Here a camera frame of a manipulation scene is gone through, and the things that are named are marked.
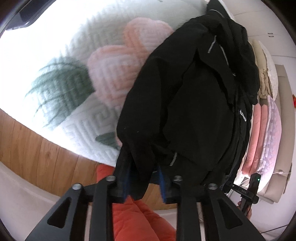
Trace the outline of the black hooded jacket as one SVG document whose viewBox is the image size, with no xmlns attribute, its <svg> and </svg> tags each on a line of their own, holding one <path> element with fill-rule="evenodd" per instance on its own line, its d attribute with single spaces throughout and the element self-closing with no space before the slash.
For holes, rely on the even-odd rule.
<svg viewBox="0 0 296 241">
<path fill-rule="evenodd" d="M 258 91 L 246 29 L 208 2 L 150 54 L 126 97 L 117 135 L 130 195 L 142 198 L 155 171 L 181 176 L 191 194 L 233 180 Z"/>
</svg>

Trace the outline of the beige upholstered headboard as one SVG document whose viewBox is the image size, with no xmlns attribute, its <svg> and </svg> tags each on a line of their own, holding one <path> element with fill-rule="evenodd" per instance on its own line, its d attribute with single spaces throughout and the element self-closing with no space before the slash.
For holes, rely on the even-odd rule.
<svg viewBox="0 0 296 241">
<path fill-rule="evenodd" d="M 295 148 L 295 108 L 287 72 L 283 65 L 276 64 L 278 95 L 275 100 L 281 117 L 281 139 L 273 174 L 267 185 L 259 192 L 259 198 L 274 204 L 285 193 L 292 172 L 292 158 Z"/>
</svg>

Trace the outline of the orange padded trousers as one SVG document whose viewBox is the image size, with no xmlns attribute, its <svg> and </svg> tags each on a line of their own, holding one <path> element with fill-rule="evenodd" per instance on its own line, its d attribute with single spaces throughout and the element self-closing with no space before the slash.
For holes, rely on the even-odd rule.
<svg viewBox="0 0 296 241">
<path fill-rule="evenodd" d="M 176 230 L 141 200 L 127 197 L 123 204 L 112 204 L 115 241 L 175 240 Z"/>
</svg>

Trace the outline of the folded pink purple quilt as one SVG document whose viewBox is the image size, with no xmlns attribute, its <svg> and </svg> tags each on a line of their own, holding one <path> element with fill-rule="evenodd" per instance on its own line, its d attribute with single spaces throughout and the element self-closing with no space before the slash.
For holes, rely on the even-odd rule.
<svg viewBox="0 0 296 241">
<path fill-rule="evenodd" d="M 241 172 L 245 176 L 258 173 L 269 179 L 273 173 L 281 139 L 281 117 L 271 96 L 267 104 L 254 107 L 251 138 Z"/>
</svg>

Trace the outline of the folded beige quilt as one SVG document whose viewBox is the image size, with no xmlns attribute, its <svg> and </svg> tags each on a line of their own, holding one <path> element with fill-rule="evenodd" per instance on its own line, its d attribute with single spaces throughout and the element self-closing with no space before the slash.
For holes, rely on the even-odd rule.
<svg viewBox="0 0 296 241">
<path fill-rule="evenodd" d="M 260 88 L 258 95 L 261 99 L 267 99 L 269 95 L 272 96 L 272 88 L 270 87 L 266 56 L 257 40 L 253 39 L 251 45 L 255 55 L 255 63 L 259 71 Z"/>
</svg>

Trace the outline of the red plush toy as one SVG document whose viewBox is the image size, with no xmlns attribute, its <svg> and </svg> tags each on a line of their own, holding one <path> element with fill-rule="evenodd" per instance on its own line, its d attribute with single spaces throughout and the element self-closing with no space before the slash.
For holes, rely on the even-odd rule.
<svg viewBox="0 0 296 241">
<path fill-rule="evenodd" d="M 293 106 L 294 108 L 296 108 L 296 96 L 294 94 L 292 95 L 292 99 L 293 99 Z"/>
</svg>

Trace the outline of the floral green bedspread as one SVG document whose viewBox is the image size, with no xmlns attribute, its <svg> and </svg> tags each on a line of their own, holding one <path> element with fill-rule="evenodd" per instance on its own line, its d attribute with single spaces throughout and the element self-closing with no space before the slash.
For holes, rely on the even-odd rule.
<svg viewBox="0 0 296 241">
<path fill-rule="evenodd" d="M 96 137 L 111 131 L 117 113 L 96 99 L 88 58 L 122 43 L 134 18 L 176 29 L 205 7 L 205 1 L 55 1 L 33 24 L 1 36 L 1 109 L 49 141 L 113 166 L 118 151 Z"/>
</svg>

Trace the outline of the white floral pillow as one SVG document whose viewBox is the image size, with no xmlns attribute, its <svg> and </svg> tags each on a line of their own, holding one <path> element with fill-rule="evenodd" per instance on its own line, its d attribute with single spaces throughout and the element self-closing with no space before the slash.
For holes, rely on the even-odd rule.
<svg viewBox="0 0 296 241">
<path fill-rule="evenodd" d="M 278 96 L 278 73 L 276 71 L 276 67 L 275 67 L 275 64 L 274 64 L 274 61 L 272 59 L 270 52 L 268 51 L 266 46 L 264 46 L 264 44 L 262 44 L 262 42 L 259 41 L 259 43 L 264 51 L 264 54 L 265 54 L 266 60 L 267 60 L 268 76 L 269 76 L 269 80 L 270 80 L 270 87 L 272 88 L 272 96 L 271 97 L 273 98 L 273 100 L 276 100 L 276 98 Z"/>
</svg>

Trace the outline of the white wardrobe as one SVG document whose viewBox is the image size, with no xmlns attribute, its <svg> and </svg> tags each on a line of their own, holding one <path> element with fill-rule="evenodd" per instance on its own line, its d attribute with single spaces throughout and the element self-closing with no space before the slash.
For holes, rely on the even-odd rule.
<svg viewBox="0 0 296 241">
<path fill-rule="evenodd" d="M 248 38 L 255 39 L 273 56 L 295 57 L 295 44 L 288 31 L 262 1 L 225 0 L 237 23 L 247 29 Z"/>
</svg>

